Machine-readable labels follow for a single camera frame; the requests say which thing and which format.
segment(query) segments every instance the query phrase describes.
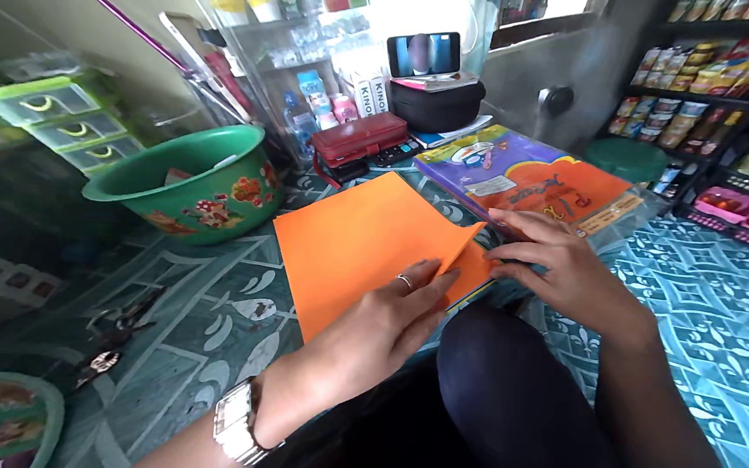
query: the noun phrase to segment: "ring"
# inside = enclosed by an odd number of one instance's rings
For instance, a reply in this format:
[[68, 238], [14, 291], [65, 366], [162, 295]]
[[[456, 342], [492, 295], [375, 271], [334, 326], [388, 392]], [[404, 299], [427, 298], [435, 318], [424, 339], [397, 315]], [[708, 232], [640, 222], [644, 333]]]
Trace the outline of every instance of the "ring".
[[410, 287], [410, 291], [414, 291], [415, 290], [415, 288], [412, 287], [412, 282], [410, 281], [410, 279], [405, 274], [401, 273], [398, 276], [396, 276], [395, 278], [398, 278], [400, 280], [404, 280], [404, 282], [406, 283], [406, 285]]

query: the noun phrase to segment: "teal patterned tablecloth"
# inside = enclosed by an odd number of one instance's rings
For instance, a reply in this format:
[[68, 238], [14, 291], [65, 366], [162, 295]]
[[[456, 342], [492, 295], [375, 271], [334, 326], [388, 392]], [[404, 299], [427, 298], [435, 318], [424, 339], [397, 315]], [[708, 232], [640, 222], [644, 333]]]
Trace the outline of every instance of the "teal patterned tablecloth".
[[[476, 218], [412, 168], [395, 168], [446, 218]], [[373, 170], [356, 185], [384, 170]], [[336, 191], [312, 171], [283, 172], [283, 211]], [[601, 231], [592, 243], [659, 317], [673, 376], [725, 466], [749, 466], [749, 247], [648, 209]], [[498, 244], [489, 231], [485, 247]], [[188, 247], [152, 229], [127, 239], [99, 267], [80, 271], [45, 310], [0, 327], [0, 371], [42, 377], [63, 391], [92, 349], [88, 320], [110, 306], [168, 286], [147, 314], [156, 321], [122, 350], [108, 374], [68, 396], [51, 466], [123, 468], [210, 409], [235, 382], [302, 346], [296, 309], [272, 224], [213, 247]], [[513, 283], [489, 292], [503, 302]], [[532, 302], [528, 320], [593, 398], [598, 336]], [[437, 335], [425, 347], [436, 346]]]

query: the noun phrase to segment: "window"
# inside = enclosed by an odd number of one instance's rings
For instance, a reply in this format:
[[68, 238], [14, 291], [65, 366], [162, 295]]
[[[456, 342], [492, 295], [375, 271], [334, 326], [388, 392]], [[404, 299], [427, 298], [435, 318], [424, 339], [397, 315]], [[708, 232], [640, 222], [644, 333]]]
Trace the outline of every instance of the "window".
[[591, 26], [609, 0], [501, 0], [491, 49]]

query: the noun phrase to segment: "wristwatch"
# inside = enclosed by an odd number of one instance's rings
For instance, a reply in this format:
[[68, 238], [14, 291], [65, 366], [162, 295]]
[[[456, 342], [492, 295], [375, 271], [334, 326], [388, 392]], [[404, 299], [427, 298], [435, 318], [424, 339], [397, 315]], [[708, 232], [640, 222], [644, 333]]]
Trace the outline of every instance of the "wristwatch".
[[259, 395], [253, 391], [253, 379], [244, 379], [215, 404], [213, 438], [227, 456], [242, 466], [254, 466], [273, 450], [262, 448], [253, 436], [259, 406]]

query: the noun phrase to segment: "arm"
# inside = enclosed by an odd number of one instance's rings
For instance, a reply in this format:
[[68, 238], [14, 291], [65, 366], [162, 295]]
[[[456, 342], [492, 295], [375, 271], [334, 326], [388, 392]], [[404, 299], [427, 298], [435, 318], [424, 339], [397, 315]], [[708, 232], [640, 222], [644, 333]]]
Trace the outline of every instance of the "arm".
[[546, 304], [602, 337], [597, 412], [630, 467], [720, 466], [672, 381], [654, 314], [565, 223], [529, 212], [491, 210], [534, 242], [515, 242], [487, 258], [506, 263], [491, 275], [508, 276]]
[[[256, 442], [274, 447], [320, 412], [357, 397], [394, 374], [446, 315], [444, 295], [459, 277], [435, 278], [439, 260], [422, 260], [400, 279], [363, 295], [299, 350], [280, 357], [254, 382]], [[234, 468], [213, 439], [212, 410], [172, 437], [136, 468]]]

